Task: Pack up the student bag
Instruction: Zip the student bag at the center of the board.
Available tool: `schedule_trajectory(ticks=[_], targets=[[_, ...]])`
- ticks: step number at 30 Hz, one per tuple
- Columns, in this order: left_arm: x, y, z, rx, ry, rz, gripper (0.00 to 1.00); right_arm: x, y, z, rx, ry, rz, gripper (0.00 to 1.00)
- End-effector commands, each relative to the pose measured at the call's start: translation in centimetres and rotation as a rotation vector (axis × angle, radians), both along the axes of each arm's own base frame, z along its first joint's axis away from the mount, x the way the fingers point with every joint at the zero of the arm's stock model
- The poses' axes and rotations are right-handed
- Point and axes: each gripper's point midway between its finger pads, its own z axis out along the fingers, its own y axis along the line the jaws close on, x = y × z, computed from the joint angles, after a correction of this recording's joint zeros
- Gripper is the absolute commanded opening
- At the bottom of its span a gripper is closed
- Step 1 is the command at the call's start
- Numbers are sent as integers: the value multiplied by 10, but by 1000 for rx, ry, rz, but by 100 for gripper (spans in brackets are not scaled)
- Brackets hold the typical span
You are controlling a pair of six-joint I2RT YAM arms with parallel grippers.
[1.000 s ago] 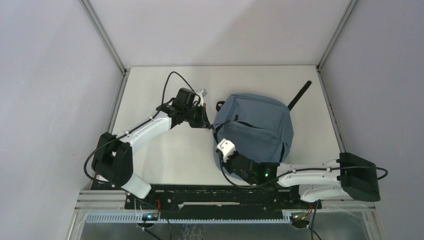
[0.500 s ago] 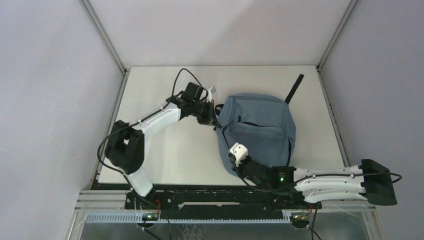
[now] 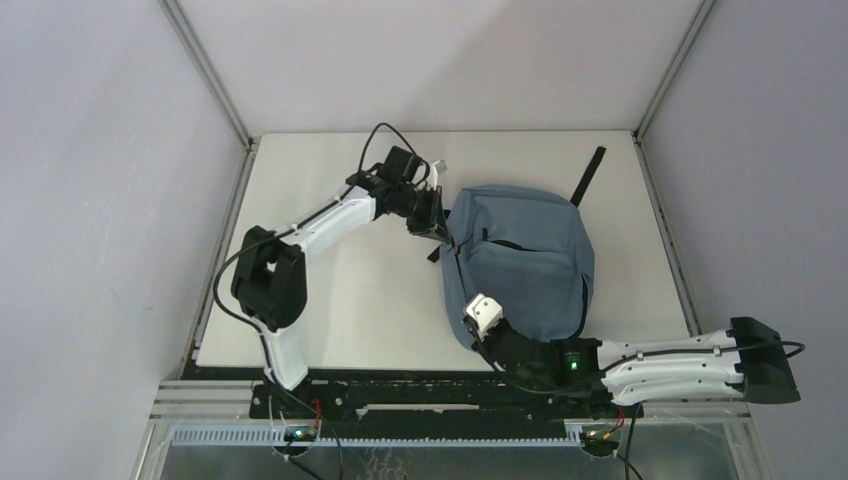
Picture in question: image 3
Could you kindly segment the blue student backpack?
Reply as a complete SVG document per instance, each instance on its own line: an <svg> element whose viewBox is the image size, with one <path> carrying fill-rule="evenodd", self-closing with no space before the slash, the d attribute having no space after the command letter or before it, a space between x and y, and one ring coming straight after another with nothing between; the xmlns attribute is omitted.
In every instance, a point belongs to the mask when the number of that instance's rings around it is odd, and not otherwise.
<svg viewBox="0 0 848 480"><path fill-rule="evenodd" d="M579 336L592 303L595 252L579 206L606 149L596 149L571 198L504 184L465 187L447 216L451 241L430 255L442 271L455 338L471 348L466 306L482 294L518 333L550 342Z"/></svg>

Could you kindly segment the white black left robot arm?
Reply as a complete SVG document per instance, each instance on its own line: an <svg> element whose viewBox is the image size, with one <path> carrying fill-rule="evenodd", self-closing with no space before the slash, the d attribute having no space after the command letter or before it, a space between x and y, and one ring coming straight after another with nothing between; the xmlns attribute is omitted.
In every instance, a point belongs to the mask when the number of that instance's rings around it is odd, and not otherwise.
<svg viewBox="0 0 848 480"><path fill-rule="evenodd" d="M249 229L235 256L230 286L243 319L256 329L265 355L265 376L277 388L274 404L290 417L311 407L311 388L301 383L308 366L295 324L305 310L307 268L347 234L383 215L401 217L409 234L446 243L450 239L440 175L444 161L428 162L394 146L386 158L359 170L325 205L280 231Z"/></svg>

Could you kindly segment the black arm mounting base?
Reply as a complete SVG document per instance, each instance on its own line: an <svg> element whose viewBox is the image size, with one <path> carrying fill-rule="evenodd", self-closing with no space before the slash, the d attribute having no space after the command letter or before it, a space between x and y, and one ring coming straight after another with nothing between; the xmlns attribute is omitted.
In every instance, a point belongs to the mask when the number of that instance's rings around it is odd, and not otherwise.
<svg viewBox="0 0 848 480"><path fill-rule="evenodd" d="M324 435L420 436L541 433L554 424L640 418L599 395L548 397L521 391L493 372L313 369L293 391L264 380L251 389L249 416L322 427Z"/></svg>

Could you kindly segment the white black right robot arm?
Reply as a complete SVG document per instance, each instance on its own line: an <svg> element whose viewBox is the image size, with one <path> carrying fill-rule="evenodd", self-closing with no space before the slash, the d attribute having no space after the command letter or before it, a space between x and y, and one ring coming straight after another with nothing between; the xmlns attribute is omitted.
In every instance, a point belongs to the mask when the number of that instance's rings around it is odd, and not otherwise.
<svg viewBox="0 0 848 480"><path fill-rule="evenodd" d="M780 405L800 400L790 360L802 351L751 317L678 340L531 340L504 319L467 317L472 348L510 385L548 397L578 397L592 416L615 405L660 399L741 398Z"/></svg>

